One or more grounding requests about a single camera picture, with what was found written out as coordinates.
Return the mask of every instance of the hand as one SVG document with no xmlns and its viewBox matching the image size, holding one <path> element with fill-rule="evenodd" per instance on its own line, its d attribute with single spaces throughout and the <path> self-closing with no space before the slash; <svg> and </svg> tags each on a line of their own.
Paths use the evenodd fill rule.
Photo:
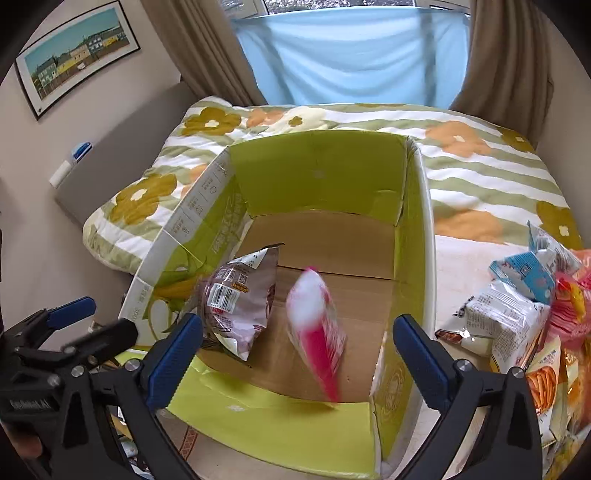
<svg viewBox="0 0 591 480">
<path fill-rule="evenodd" d="M 0 425 L 2 425 L 12 446 L 21 458 L 32 460 L 41 456 L 43 453 L 43 445 L 41 444 L 39 437 L 30 435 L 29 433 L 20 432 L 13 427 L 4 425 L 3 423 L 0 423 Z"/>
</svg>

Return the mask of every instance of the blue cloth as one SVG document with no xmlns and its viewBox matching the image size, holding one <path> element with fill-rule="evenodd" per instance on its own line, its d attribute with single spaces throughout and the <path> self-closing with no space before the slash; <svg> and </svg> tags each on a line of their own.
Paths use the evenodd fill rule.
<svg viewBox="0 0 591 480">
<path fill-rule="evenodd" d="M 233 27 L 270 105 L 448 108 L 466 74 L 469 20 L 459 12 L 328 8 L 236 20 Z"/>
</svg>

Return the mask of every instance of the striped bedding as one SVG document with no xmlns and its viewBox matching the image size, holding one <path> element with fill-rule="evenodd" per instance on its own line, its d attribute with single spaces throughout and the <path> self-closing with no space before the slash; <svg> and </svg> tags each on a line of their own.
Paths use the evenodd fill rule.
<svg viewBox="0 0 591 480">
<path fill-rule="evenodd" d="M 226 146 L 312 129 L 413 137 L 423 156 L 439 235 L 526 245 L 531 221 L 568 248 L 582 248 L 556 182 L 530 143 L 514 131 L 417 105 L 243 108 L 216 97 L 191 106 L 152 168 L 90 216 L 85 245 L 111 268 L 134 274 L 182 195 Z"/>
</svg>

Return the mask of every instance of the framed picture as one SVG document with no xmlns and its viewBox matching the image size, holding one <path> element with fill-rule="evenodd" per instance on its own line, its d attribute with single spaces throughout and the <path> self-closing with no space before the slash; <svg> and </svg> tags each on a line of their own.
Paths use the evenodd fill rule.
<svg viewBox="0 0 591 480">
<path fill-rule="evenodd" d="M 17 57 L 22 89 L 39 118 L 92 74 L 139 50 L 119 1 L 54 28 Z"/>
</svg>

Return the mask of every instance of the brown curtain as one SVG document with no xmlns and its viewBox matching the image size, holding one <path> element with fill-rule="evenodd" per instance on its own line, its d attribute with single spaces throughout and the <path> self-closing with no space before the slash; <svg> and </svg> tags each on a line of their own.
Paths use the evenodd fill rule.
<svg viewBox="0 0 591 480">
<path fill-rule="evenodd" d="M 199 97 L 217 95 L 233 105 L 265 98 L 219 0 L 141 0 L 156 33 Z"/>
<path fill-rule="evenodd" d="M 530 0 L 472 0 L 471 9 L 466 78 L 450 109 L 536 146 L 553 91 L 542 15 Z"/>
</svg>

